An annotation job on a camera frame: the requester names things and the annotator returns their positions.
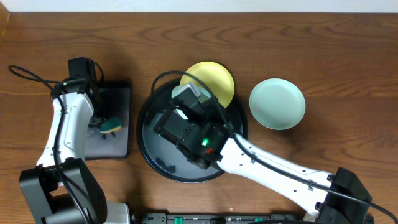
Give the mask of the green yellow sponge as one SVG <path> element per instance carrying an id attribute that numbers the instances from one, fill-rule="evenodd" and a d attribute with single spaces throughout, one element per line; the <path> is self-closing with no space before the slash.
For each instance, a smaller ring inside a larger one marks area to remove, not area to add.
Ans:
<path id="1" fill-rule="evenodd" d="M 119 131 L 121 129 L 121 120 L 116 117 L 110 117 L 105 120 L 101 126 L 99 127 L 99 131 L 101 134 L 109 134 L 115 131 Z"/>

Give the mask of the mint plate front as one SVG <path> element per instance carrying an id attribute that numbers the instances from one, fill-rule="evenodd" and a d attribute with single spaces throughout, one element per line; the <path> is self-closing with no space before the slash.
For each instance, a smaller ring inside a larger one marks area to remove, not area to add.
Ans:
<path id="1" fill-rule="evenodd" d="M 171 98 L 176 97 L 179 94 L 180 89 L 183 87 L 184 87 L 184 85 L 176 86 L 171 92 Z M 200 97 L 198 98 L 200 103 L 202 103 L 210 98 L 210 94 L 203 87 L 196 86 L 196 89 L 200 92 Z M 188 119 L 186 112 L 183 112 L 180 109 L 174 109 L 174 111 L 176 113 L 178 113 L 183 119 L 185 119 L 185 120 Z"/>

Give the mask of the mint plate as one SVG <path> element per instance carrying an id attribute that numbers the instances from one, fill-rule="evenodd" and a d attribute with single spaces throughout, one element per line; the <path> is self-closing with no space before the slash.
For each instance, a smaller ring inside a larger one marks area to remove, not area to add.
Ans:
<path id="1" fill-rule="evenodd" d="M 179 94 L 180 89 L 183 87 L 184 87 L 184 85 L 176 86 L 171 92 L 171 98 L 176 97 Z M 200 97 L 198 98 L 200 103 L 202 103 L 210 98 L 210 94 L 203 87 L 196 86 L 196 89 L 200 92 Z M 178 113 L 183 119 L 185 119 L 185 120 L 188 119 L 186 112 L 183 112 L 180 109 L 174 109 L 174 111 L 176 113 Z"/>
<path id="2" fill-rule="evenodd" d="M 280 131 L 293 128 L 301 122 L 306 102 L 303 93 L 292 82 L 270 78 L 252 89 L 249 108 L 258 123 Z"/>

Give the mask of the yellow plate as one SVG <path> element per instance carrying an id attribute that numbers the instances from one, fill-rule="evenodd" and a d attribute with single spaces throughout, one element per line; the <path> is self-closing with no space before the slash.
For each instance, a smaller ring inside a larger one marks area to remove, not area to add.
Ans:
<path id="1" fill-rule="evenodd" d="M 186 73 L 201 80 L 224 108 L 231 103 L 235 84 L 231 73 L 224 66 L 216 62 L 199 62 L 188 68 Z"/>

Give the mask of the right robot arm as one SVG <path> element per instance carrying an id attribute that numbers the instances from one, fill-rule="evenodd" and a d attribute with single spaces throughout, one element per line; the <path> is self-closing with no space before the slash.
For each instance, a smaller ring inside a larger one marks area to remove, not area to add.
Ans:
<path id="1" fill-rule="evenodd" d="M 365 223 L 372 198 L 357 175 L 309 169 L 256 147 L 228 124 L 213 95 L 201 99 L 196 86 L 179 86 L 154 132 L 174 144 L 187 161 L 217 166 L 287 197 L 314 223 Z"/>

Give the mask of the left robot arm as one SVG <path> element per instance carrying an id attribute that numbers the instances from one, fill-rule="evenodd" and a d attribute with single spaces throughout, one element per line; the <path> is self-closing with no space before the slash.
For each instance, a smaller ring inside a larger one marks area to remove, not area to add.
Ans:
<path id="1" fill-rule="evenodd" d="M 50 88 L 53 120 L 44 151 L 19 186 L 36 223 L 130 223 L 129 206 L 106 199 L 85 163 L 87 131 L 111 117 L 101 96 L 101 67 L 86 57 L 68 61 L 69 76 Z"/>

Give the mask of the black rectangular tray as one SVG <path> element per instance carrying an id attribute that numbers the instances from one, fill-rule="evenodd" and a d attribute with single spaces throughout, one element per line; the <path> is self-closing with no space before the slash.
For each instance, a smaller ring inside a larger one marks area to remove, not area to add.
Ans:
<path id="1" fill-rule="evenodd" d="M 100 124 L 89 124 L 86 135 L 85 159 L 123 159 L 129 153 L 129 134 L 131 117 L 131 84 L 129 81 L 106 81 L 99 89 L 106 103 L 106 111 L 110 117 L 121 120 L 121 129 L 115 131 L 116 137 L 106 134 L 106 139 L 100 133 Z"/>

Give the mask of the black round tray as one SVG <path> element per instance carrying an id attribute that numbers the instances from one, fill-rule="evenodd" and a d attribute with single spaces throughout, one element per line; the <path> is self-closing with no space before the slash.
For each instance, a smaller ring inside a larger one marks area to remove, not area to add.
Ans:
<path id="1" fill-rule="evenodd" d="M 222 170 L 211 166 L 201 169 L 187 161 L 187 158 L 174 144 L 154 132 L 154 127 L 165 108 L 160 102 L 169 102 L 172 90 L 179 86 L 180 80 L 174 79 L 155 90 L 143 104 L 136 126 L 137 143 L 148 164 L 162 176 L 184 183 L 199 183 L 215 179 L 224 174 Z"/>

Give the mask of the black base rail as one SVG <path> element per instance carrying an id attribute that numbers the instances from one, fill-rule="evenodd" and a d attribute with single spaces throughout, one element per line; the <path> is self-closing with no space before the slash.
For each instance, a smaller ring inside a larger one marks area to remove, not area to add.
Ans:
<path id="1" fill-rule="evenodd" d="M 131 223 L 135 224 L 244 224 L 260 222 L 263 220 L 300 220 L 300 215 L 285 214 L 260 214 L 260 215 L 210 215 L 210 214 L 167 214 L 145 213 L 131 215 Z"/>

